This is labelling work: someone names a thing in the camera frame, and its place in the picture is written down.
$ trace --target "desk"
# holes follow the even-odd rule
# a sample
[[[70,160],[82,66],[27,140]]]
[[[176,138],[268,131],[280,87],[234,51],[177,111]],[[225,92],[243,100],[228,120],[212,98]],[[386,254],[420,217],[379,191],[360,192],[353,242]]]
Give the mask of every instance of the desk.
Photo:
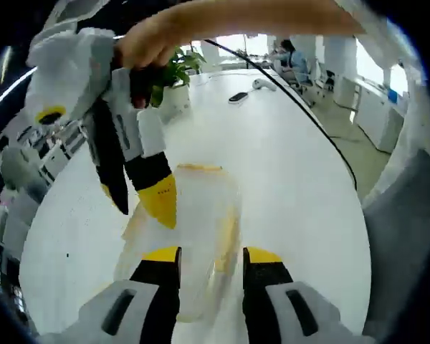
[[[263,68],[268,68],[271,66],[271,61],[263,57],[250,57],[250,60]],[[224,59],[219,63],[222,70],[238,70],[238,69],[254,69],[247,62],[242,59]]]
[[[67,165],[68,158],[62,151],[62,141],[58,140],[54,146],[40,160],[39,168],[43,176],[50,183],[57,177],[60,171]]]
[[[228,103],[252,88],[258,72],[222,73],[191,77],[191,109],[165,127],[171,167],[223,166],[242,193],[242,245],[280,255],[295,280],[326,296],[343,323],[360,333],[371,261],[363,213],[343,161],[279,90],[264,88],[238,105]],[[132,214],[137,198],[129,202]],[[21,259],[21,286],[41,334],[73,323],[81,305],[113,281],[128,219],[102,194],[82,146],[38,209]],[[218,343],[245,343],[240,270],[215,324]],[[180,339],[189,326],[177,324],[174,343],[186,343]]]
[[[358,104],[354,106],[357,86],[360,89]],[[334,101],[339,106],[355,108],[355,123],[378,150],[392,153],[403,127],[404,110],[388,99],[386,91],[359,77],[349,80],[339,76],[335,84]]]

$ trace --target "white table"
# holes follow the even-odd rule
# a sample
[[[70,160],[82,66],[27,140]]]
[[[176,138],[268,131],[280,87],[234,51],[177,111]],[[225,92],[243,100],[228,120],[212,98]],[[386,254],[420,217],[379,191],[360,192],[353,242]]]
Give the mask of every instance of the white table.
[[[238,105],[228,99],[252,88],[254,70],[191,77],[191,111],[165,129],[171,167],[220,165],[242,191],[242,246],[283,258],[337,305],[352,331],[363,329],[371,261],[357,193],[343,161],[306,115],[279,90],[257,90]],[[130,213],[137,198],[130,197]],[[40,333],[61,331],[113,280],[123,249],[123,216],[103,196],[87,147],[57,177],[27,237],[20,282]],[[241,269],[216,321],[217,342],[245,343]],[[190,332],[177,324],[174,342]]]
[[[267,68],[272,63],[270,60],[265,59],[263,57],[250,57],[250,60],[255,62],[256,64],[262,66],[263,68]],[[247,62],[245,62],[242,59],[236,58],[236,59],[224,59],[220,61],[219,66],[222,70],[239,70],[239,69],[254,69],[252,66],[248,65]]]
[[[0,242],[13,258],[21,261],[31,223],[39,204],[25,190],[21,190],[8,205],[8,217]]]

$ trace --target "office floor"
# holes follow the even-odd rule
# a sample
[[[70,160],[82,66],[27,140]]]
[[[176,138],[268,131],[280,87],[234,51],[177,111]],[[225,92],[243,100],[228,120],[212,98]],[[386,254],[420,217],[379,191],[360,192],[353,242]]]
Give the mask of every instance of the office floor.
[[[352,124],[352,111],[338,107],[332,93],[314,105],[312,111],[352,166],[362,201],[381,175],[390,154],[377,150],[358,125]]]

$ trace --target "plastic bag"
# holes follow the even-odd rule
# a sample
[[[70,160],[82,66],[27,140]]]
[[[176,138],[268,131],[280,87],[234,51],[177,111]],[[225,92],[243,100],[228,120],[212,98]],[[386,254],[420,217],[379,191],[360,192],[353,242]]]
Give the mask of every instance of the plastic bag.
[[[123,233],[125,246],[115,280],[129,279],[141,257],[181,247],[180,313],[177,321],[216,317],[239,251],[240,196],[237,184],[218,167],[179,165],[175,229],[159,224],[138,204]]]

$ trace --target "window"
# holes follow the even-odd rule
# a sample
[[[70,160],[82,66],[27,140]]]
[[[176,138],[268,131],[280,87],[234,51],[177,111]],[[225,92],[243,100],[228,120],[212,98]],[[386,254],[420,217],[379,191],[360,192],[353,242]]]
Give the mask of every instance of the window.
[[[202,56],[204,55],[204,54],[202,54],[201,41],[192,41],[191,45],[193,46],[193,49],[195,52],[198,52]]]
[[[187,44],[187,45],[182,45],[182,46],[180,47],[180,49],[182,49],[182,50],[183,50],[183,52],[184,52],[185,54],[187,54],[188,52],[190,52],[190,51],[191,51],[191,45],[189,45],[189,44]]]
[[[220,36],[216,38],[216,41],[221,44],[224,45],[226,48],[229,48],[231,50],[246,50],[245,49],[245,40],[244,40],[244,35],[243,34],[232,34],[231,36]],[[220,57],[233,57],[232,54],[230,54],[229,52],[218,48]]]
[[[193,47],[193,51],[198,52],[199,54],[202,54],[201,49],[201,41],[192,41],[190,44],[185,44],[180,46],[180,48],[183,50],[183,52],[186,54],[187,52],[191,52],[191,46]]]
[[[267,51],[267,35],[258,34],[255,37],[246,37],[248,55],[265,56]]]
[[[365,50],[363,45],[357,39],[357,74],[368,80],[382,85],[384,81],[384,72],[369,53]]]
[[[240,49],[242,51],[246,51],[248,55],[264,56],[268,53],[266,34],[258,34],[253,37],[248,37],[245,34],[232,34],[231,36],[217,37],[216,41],[231,50],[236,51]],[[221,48],[219,48],[218,51],[221,57],[235,58],[233,55]]]
[[[22,291],[18,287],[13,287],[14,303],[16,304],[18,310],[24,312],[24,301],[22,299]]]
[[[399,95],[403,95],[403,92],[408,92],[408,80],[406,79],[406,73],[403,68],[398,64],[395,64],[391,70],[390,76],[390,88],[397,92]]]

